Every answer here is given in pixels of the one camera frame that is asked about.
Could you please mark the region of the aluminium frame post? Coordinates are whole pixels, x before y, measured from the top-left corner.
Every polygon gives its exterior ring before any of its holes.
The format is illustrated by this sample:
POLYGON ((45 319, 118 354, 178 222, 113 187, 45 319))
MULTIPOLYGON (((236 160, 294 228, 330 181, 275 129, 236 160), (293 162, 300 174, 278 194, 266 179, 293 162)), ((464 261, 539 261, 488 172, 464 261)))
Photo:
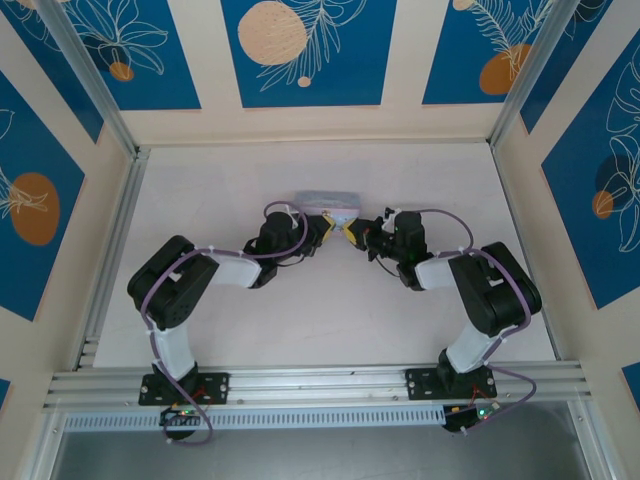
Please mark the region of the aluminium frame post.
POLYGON ((490 131, 487 141, 492 152, 496 151, 509 133, 579 2, 580 0, 555 0, 551 5, 549 16, 542 24, 490 131))
POLYGON ((130 162, 138 154, 133 135, 90 54, 56 0, 33 0, 51 36, 130 162))

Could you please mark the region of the aluminium cross rail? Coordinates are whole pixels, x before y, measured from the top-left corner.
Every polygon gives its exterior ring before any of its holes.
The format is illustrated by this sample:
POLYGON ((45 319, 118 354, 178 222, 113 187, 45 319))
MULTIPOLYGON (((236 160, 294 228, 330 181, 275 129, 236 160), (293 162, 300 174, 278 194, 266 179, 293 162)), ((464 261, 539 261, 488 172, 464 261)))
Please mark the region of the aluminium cross rail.
MULTIPOLYGON (((408 380, 405 365, 315 368, 211 367, 230 375, 227 406, 240 408, 391 406, 409 402, 418 382, 408 380)), ((537 385, 534 401, 588 400, 591 389, 578 361, 507 362, 493 367, 494 379, 480 390, 497 388, 507 403, 537 385)), ((52 376, 46 410, 119 411, 138 406, 148 368, 81 368, 52 376)))

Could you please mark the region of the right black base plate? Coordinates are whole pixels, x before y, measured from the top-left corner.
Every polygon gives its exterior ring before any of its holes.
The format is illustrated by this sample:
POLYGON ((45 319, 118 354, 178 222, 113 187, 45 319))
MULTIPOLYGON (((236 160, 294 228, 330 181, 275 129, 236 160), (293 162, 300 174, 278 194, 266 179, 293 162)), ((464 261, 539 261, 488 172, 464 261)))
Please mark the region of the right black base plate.
POLYGON ((493 372, 481 367, 468 373, 414 368, 405 371, 410 400, 471 400, 475 392, 497 397, 493 372))

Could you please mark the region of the right small circuit board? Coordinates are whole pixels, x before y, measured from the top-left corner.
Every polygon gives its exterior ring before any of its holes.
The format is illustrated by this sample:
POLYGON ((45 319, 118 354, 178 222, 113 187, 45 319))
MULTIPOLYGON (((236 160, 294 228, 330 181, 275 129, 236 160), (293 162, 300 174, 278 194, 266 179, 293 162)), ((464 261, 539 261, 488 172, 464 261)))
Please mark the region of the right small circuit board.
POLYGON ((445 424, 443 428, 451 433, 467 433, 470 429, 487 421, 501 410, 502 408, 498 403, 445 406, 445 424))

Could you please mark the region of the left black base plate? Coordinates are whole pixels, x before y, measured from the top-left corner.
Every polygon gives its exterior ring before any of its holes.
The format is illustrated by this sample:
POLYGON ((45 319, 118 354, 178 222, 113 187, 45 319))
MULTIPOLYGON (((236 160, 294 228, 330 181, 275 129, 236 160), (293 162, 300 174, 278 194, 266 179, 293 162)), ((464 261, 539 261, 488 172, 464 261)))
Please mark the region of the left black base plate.
MULTIPOLYGON (((229 392, 228 373, 191 371, 177 383, 199 405, 225 405, 229 392)), ((141 406, 186 405, 188 400, 161 372, 144 375, 138 404, 141 406)))

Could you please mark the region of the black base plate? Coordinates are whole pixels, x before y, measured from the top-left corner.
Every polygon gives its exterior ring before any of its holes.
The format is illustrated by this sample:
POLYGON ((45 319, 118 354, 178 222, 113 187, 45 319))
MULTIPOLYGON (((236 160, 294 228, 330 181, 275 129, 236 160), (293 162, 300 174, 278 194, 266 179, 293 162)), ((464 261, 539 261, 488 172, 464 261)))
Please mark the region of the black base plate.
POLYGON ((475 392, 497 397, 493 372, 481 367, 468 373, 414 368, 405 371, 410 400, 471 400, 475 392))
MULTIPOLYGON (((228 373, 191 371, 177 383, 199 405, 225 405, 229 392, 228 373)), ((188 400, 161 372, 144 375, 138 404, 141 406, 186 405, 188 400)))

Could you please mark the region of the left small circuit board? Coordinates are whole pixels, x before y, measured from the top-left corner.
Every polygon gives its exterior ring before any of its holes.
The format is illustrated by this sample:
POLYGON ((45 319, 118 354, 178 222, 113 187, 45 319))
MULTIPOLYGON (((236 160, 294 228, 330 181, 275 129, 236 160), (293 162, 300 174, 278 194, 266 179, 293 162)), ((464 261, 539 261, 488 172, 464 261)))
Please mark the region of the left small circuit board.
POLYGON ((160 412, 161 427, 196 427, 200 423, 200 415, 193 409, 168 407, 160 412))

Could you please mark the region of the aluminium side rail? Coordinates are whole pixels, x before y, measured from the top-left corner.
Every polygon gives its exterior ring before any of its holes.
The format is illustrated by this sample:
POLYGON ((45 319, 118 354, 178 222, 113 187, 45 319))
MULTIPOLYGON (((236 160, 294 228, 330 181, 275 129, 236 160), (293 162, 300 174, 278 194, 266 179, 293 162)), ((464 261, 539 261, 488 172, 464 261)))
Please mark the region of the aluminium side rail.
POLYGON ((546 337, 553 351, 554 360, 555 361, 565 360, 565 355, 562 349, 562 345, 558 342, 558 339, 556 338, 556 332, 554 331, 553 325, 550 323, 550 320, 549 320, 549 315, 546 312, 546 302, 545 302, 544 291, 541 285, 541 280, 536 271, 536 267, 531 259, 530 250, 527 246, 527 242, 524 236, 523 223, 519 215, 518 205, 516 202, 516 198, 514 197, 513 189, 509 184, 508 175, 506 174, 506 171, 500 160, 500 156, 497 153, 497 148, 493 146, 491 143, 488 143, 488 146, 491 152, 492 160, 496 168, 497 175, 501 183, 501 188, 503 190, 506 203, 508 205, 511 220, 514 225, 514 230, 516 232, 518 243, 524 259, 524 263, 526 265, 526 271, 530 275, 530 278, 533 281, 533 283, 537 286, 539 293, 541 295, 542 307, 538 315, 540 316, 544 324, 546 337))
POLYGON ((69 362, 72 371, 81 366, 86 341, 90 337, 100 338, 150 154, 150 148, 140 147, 127 169, 107 237, 106 249, 99 263, 82 328, 76 341, 76 351, 69 362))

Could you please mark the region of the small circuit board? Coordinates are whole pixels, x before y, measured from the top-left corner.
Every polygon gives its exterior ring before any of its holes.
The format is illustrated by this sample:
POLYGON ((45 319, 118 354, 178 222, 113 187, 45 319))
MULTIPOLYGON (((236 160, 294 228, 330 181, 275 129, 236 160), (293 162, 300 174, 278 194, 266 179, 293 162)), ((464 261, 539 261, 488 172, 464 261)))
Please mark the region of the small circuit board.
POLYGON ((196 427, 200 423, 200 415, 193 409, 168 407, 160 412, 161 427, 196 427))
POLYGON ((443 428, 451 433, 467 433, 470 429, 487 421, 501 410, 502 408, 498 403, 445 406, 445 424, 443 428))

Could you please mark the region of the grey metal panel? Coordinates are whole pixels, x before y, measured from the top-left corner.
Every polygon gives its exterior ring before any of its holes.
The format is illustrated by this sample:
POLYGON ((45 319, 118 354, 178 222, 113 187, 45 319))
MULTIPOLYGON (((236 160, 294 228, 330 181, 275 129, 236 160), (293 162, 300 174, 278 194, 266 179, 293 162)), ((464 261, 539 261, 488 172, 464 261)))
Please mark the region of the grey metal panel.
POLYGON ((223 431, 202 447, 153 433, 71 433, 52 480, 591 480, 564 436, 432 427, 223 431))

